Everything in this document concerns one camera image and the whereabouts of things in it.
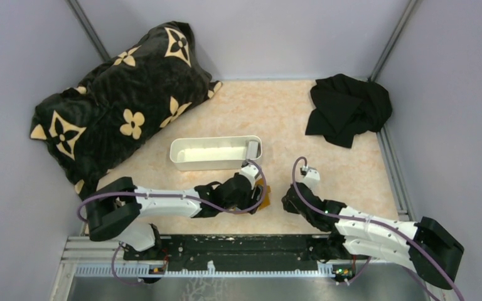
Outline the mustard leather card holder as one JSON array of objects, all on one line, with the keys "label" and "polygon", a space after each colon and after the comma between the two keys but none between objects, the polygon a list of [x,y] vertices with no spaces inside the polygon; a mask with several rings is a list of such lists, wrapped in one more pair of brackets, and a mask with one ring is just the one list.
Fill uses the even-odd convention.
[{"label": "mustard leather card holder", "polygon": [[[256,182],[256,185],[261,186],[261,185],[263,185],[263,183],[264,183],[263,179],[259,179]],[[258,207],[258,210],[261,210],[261,209],[264,209],[264,208],[270,206],[270,193],[271,193],[271,187],[269,185],[267,185],[265,198],[264,198],[262,204]]]}]

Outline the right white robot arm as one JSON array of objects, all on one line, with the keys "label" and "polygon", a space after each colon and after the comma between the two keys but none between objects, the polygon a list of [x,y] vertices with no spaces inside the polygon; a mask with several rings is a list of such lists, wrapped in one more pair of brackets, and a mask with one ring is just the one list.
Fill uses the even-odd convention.
[{"label": "right white robot arm", "polygon": [[281,201],[285,211],[300,214],[311,226],[329,233],[328,251],[338,258],[383,259],[408,268],[431,285],[452,289],[464,247],[435,219],[379,218],[321,199],[300,182],[291,185]]}]

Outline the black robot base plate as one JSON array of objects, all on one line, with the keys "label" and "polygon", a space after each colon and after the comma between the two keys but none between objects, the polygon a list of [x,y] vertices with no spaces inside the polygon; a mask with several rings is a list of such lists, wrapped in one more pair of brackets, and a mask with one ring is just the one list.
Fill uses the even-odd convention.
[{"label": "black robot base plate", "polygon": [[157,260],[170,272],[203,271],[209,262],[218,272],[304,272],[331,260],[350,263],[342,242],[333,235],[171,235],[146,251],[125,246],[123,258]]}]

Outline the white oblong plastic tray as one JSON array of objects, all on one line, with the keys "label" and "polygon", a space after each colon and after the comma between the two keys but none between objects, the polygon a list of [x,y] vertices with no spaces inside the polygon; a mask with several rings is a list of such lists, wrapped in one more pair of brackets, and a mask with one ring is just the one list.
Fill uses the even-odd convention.
[{"label": "white oblong plastic tray", "polygon": [[259,142],[260,163],[263,142],[256,135],[180,138],[171,143],[169,158],[179,171],[237,170],[245,162],[247,142]]}]

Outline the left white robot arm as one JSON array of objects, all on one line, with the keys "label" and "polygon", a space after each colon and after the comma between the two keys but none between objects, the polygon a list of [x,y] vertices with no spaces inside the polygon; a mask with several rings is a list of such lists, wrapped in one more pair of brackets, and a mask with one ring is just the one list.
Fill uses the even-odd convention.
[{"label": "left white robot arm", "polygon": [[159,249],[161,239],[157,227],[142,218],[255,214],[269,204],[269,191],[265,180],[239,172],[224,183],[182,191],[146,189],[135,185],[131,177],[122,177],[85,199],[83,206],[91,241],[117,240],[127,250],[145,252]]}]

